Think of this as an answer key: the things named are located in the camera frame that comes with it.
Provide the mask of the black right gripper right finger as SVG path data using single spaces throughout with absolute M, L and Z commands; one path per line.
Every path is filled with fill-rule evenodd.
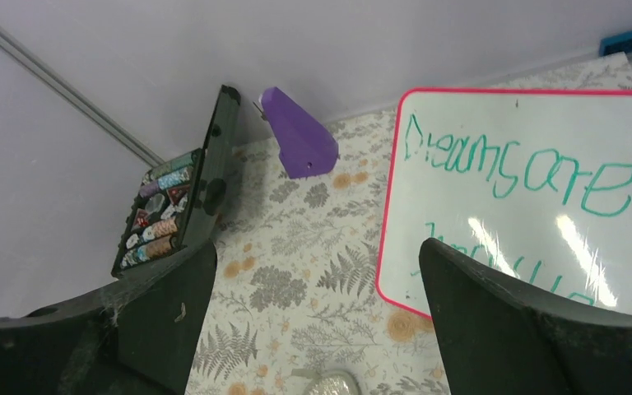
M 632 315 L 566 299 L 437 239 L 419 266 L 454 394 L 632 394 Z

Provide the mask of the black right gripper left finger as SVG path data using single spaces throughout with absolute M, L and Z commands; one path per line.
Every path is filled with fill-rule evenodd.
M 0 318 L 0 394 L 181 394 L 216 278 L 212 242 Z

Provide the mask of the pink framed whiteboard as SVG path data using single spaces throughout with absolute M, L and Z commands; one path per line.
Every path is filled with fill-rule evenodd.
M 375 288 L 423 316 L 418 254 L 429 238 L 556 295 L 632 314 L 632 91 L 405 93 Z

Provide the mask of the grey glitter eraser mitt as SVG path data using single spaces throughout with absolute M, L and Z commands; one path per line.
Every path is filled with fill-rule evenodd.
M 356 378 L 342 369 L 319 372 L 313 369 L 293 369 L 292 376 L 308 379 L 304 395 L 361 395 Z

